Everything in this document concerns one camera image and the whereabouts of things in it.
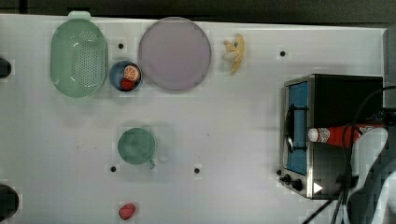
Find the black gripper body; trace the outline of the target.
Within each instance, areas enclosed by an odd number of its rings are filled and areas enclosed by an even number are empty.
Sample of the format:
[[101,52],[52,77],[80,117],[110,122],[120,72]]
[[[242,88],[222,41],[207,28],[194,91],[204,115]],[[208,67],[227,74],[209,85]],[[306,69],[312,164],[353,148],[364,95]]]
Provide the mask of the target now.
[[369,117],[368,120],[372,123],[383,124],[384,126],[395,126],[396,109],[383,107]]

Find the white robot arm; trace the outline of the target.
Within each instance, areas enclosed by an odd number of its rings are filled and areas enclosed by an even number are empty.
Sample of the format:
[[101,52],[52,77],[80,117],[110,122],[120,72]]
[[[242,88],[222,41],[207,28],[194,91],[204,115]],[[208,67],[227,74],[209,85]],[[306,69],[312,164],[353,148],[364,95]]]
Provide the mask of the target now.
[[384,124],[354,143],[352,174],[357,183],[342,206],[340,224],[395,224],[395,109],[383,108]]

